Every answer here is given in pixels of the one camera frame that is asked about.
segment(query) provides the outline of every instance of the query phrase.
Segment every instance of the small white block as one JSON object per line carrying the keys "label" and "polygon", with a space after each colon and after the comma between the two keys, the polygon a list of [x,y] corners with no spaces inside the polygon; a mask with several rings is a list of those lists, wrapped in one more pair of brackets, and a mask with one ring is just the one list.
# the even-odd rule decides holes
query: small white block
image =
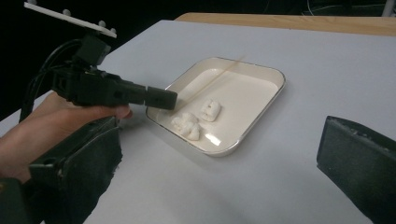
{"label": "small white block", "polygon": [[206,100],[201,107],[200,115],[201,118],[212,122],[214,121],[217,117],[218,114],[221,110],[221,105],[217,101],[213,101],[212,99]]}

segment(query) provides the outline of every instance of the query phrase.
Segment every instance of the tabletop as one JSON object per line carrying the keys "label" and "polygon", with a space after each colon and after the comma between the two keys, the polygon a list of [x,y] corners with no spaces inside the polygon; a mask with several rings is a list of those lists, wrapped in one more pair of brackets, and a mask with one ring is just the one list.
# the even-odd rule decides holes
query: tabletop
{"label": "tabletop", "polygon": [[[287,83],[239,148],[221,158],[131,105],[134,118],[120,124],[122,162],[86,223],[371,223],[318,169],[316,156],[329,115],[395,138],[396,39],[394,29],[378,32],[392,30],[394,20],[372,18],[382,28],[364,35],[315,30],[332,20],[342,18],[189,13],[107,55],[99,69],[157,88],[213,57],[244,56],[281,71]],[[233,113],[227,108],[221,113]],[[18,113],[0,122],[0,133],[17,120]]]}

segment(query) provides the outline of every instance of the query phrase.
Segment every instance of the white ceramic dish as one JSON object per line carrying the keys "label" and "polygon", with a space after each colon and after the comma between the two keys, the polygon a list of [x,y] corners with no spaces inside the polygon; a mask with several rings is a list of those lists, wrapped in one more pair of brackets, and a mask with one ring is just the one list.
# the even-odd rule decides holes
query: white ceramic dish
{"label": "white ceramic dish", "polygon": [[[177,92],[175,110],[148,107],[149,119],[210,156],[234,151],[263,112],[283,89],[286,79],[274,69],[228,59],[209,58],[196,63],[167,89]],[[204,102],[220,102],[213,122],[200,118]],[[190,112],[201,126],[199,140],[181,136],[171,121]]]}

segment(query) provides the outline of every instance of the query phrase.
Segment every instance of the hand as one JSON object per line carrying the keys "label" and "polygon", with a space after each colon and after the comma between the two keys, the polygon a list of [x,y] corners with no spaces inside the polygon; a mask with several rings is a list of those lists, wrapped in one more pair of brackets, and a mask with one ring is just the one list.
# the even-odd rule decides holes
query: hand
{"label": "hand", "polygon": [[93,120],[132,116],[128,105],[75,106],[52,92],[24,121],[0,138],[0,177],[30,179],[29,164]]}

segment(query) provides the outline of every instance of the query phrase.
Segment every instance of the white bracket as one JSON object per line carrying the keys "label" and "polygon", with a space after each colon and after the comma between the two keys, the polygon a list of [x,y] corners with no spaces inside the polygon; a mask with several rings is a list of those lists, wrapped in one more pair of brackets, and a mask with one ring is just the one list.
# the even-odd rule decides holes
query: white bracket
{"label": "white bracket", "polygon": [[26,8],[29,8],[29,9],[32,9],[34,11],[49,15],[51,17],[54,17],[54,18],[57,18],[57,19],[60,19],[60,20],[63,20],[63,21],[68,21],[68,22],[74,23],[75,25],[79,25],[79,26],[82,26],[82,27],[87,27],[87,28],[93,29],[95,31],[98,31],[98,32],[100,32],[100,33],[102,33],[104,35],[108,35],[108,36],[117,38],[117,35],[115,34],[115,32],[110,31],[110,30],[108,30],[107,28],[105,28],[103,26],[96,25],[96,24],[93,24],[93,23],[90,23],[90,22],[87,22],[87,21],[82,21],[82,20],[73,18],[71,16],[64,15],[62,13],[58,13],[58,12],[55,12],[55,11],[52,11],[52,10],[49,10],[49,9],[46,9],[46,8],[43,8],[43,7],[38,7],[38,6],[34,5],[34,4],[30,4],[30,3],[27,3],[27,2],[24,3],[24,6]]}

